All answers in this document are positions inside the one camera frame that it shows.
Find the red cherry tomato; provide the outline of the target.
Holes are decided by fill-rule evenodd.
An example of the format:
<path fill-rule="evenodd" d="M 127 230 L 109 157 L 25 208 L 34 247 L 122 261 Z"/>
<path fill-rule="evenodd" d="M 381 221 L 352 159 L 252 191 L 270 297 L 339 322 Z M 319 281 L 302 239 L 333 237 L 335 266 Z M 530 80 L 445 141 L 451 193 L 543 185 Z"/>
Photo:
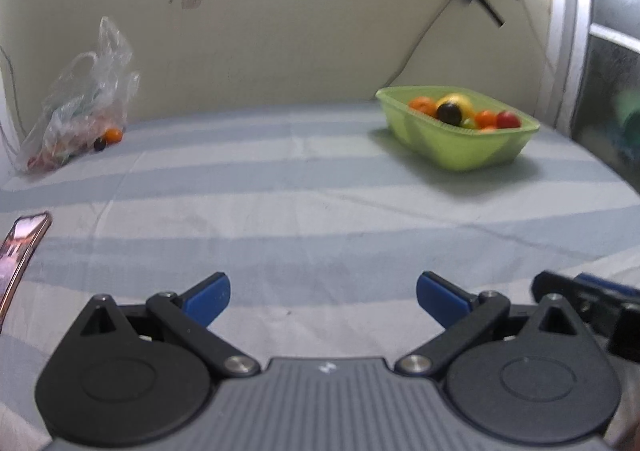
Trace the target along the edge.
<path fill-rule="evenodd" d="M 521 119 L 513 112 L 502 111 L 496 115 L 498 129 L 518 129 L 522 127 Z"/>

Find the black plum tomato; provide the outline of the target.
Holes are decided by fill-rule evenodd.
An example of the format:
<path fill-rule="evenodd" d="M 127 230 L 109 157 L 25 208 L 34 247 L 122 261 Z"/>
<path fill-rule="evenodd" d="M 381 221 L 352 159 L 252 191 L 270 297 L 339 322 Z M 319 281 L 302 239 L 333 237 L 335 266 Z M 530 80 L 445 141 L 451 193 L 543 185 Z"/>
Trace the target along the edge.
<path fill-rule="evenodd" d="M 457 103 L 447 101 L 437 107 L 436 118 L 447 125 L 459 127 L 463 120 L 463 111 Z"/>

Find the smartphone in pink case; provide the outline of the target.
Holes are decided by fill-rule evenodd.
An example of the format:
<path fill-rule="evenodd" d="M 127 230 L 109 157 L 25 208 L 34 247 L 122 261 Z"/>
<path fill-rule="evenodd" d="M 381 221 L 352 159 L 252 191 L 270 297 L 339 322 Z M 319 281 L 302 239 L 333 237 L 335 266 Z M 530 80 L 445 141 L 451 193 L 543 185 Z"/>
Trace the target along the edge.
<path fill-rule="evenodd" d="M 1 244 L 0 324 L 4 323 L 14 295 L 32 255 L 52 223 L 49 211 L 17 218 Z"/>

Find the orange tomato by bag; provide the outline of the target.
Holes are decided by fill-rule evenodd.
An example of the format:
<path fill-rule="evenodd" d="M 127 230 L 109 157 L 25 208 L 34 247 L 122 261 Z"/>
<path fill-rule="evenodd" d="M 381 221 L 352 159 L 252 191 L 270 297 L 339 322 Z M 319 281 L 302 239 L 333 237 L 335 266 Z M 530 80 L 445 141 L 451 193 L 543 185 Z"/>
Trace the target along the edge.
<path fill-rule="evenodd" d="M 108 128 L 104 131 L 102 139 L 106 144 L 117 144 L 122 141 L 124 133 L 118 128 Z"/>

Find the clear plastic bag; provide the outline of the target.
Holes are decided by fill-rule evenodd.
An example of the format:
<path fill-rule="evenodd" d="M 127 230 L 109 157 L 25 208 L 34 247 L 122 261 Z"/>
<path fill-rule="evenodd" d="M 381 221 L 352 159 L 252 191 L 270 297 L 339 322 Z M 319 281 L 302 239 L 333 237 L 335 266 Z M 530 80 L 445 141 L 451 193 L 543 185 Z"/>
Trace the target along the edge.
<path fill-rule="evenodd" d="M 101 18 L 96 47 L 73 58 L 50 86 L 42 112 L 17 152 L 17 170 L 41 174 L 94 150 L 110 130 L 123 132 L 140 85 L 134 50 L 114 20 Z"/>

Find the green tomato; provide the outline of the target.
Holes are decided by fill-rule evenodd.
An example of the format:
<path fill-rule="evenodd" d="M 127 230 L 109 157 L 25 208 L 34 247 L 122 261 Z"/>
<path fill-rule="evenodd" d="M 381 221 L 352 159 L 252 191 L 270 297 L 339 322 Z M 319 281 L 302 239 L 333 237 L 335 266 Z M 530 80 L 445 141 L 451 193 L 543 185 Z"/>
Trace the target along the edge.
<path fill-rule="evenodd" d="M 477 125 L 474 119 L 466 118 L 462 120 L 461 127 L 465 129 L 476 129 Z"/>

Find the orange mandarin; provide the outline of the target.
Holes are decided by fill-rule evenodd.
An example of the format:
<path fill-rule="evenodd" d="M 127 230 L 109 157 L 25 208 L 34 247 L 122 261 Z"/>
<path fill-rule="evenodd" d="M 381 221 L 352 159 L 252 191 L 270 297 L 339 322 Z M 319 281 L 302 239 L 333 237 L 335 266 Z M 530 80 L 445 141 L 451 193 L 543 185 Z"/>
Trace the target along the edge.
<path fill-rule="evenodd" d="M 437 113 L 437 103 L 433 99 L 427 98 L 427 96 L 417 96 L 409 102 L 408 107 L 413 111 L 431 117 L 435 117 Z"/>

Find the dark tomato by bag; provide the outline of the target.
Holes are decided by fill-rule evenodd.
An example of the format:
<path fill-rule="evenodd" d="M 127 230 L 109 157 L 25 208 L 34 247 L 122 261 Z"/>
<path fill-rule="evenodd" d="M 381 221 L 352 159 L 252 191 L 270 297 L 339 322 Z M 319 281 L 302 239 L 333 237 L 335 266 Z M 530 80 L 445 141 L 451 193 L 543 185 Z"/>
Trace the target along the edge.
<path fill-rule="evenodd" d="M 102 152 L 106 148 L 106 141 L 103 138 L 96 139 L 93 143 L 93 150 L 96 152 Z"/>

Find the striped blue bedsheet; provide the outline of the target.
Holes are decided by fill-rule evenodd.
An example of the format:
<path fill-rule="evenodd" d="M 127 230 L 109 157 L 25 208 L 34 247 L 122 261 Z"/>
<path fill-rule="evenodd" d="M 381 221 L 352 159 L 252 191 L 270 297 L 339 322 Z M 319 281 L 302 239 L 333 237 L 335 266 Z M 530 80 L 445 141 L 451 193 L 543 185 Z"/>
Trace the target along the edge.
<path fill-rule="evenodd" d="M 1 445 L 48 439 L 37 377 L 86 301 L 137 304 L 229 275 L 214 331 L 259 360 L 395 359 L 437 332 L 432 270 L 527 301 L 540 271 L 597 271 L 639 244 L 639 197 L 539 131 L 512 164 L 454 174 L 408 152 L 371 103 L 275 106 L 130 127 L 124 140 L 1 190 L 1 226 L 52 226 L 1 335 Z"/>

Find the large yellow grapefruit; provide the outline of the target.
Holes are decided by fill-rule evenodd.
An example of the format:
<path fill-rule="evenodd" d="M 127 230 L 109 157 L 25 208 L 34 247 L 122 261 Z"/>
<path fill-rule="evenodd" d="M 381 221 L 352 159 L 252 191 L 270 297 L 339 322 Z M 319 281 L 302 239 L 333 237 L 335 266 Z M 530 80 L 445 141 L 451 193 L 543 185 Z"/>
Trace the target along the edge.
<path fill-rule="evenodd" d="M 474 107 L 472 105 L 472 102 L 464 94 L 461 94 L 461 93 L 449 93 L 449 94 L 446 94 L 446 96 L 443 96 L 442 99 L 439 99 L 436 102 L 437 103 L 437 107 L 439 106 L 439 104 L 442 104 L 442 103 L 447 102 L 447 101 L 457 103 L 462 108 L 463 119 L 474 118 L 475 111 L 474 111 Z"/>

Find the orange cherry tomato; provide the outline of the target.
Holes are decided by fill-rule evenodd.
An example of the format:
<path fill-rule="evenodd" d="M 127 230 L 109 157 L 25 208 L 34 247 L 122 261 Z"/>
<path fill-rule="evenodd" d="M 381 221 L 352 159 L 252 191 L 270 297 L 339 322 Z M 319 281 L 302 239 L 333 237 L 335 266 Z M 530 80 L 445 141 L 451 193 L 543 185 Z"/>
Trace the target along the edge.
<path fill-rule="evenodd" d="M 483 110 L 474 116 L 474 122 L 478 130 L 497 129 L 497 114 L 490 110 Z"/>

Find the green plastic basket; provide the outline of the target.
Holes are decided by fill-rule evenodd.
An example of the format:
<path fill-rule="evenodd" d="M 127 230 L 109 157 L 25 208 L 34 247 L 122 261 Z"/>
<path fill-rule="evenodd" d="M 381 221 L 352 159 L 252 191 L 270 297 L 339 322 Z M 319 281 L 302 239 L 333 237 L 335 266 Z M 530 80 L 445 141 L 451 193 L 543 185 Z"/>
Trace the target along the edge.
<path fill-rule="evenodd" d="M 520 125 L 496 130 L 451 126 L 410 106 L 410 102 L 418 98 L 438 102 L 450 94 L 464 96 L 474 113 L 487 111 L 498 115 L 506 112 L 515 116 Z M 378 90 L 376 99 L 396 140 L 450 171 L 471 171 L 511 163 L 540 129 L 538 120 L 532 116 L 491 96 L 460 87 L 387 87 Z"/>

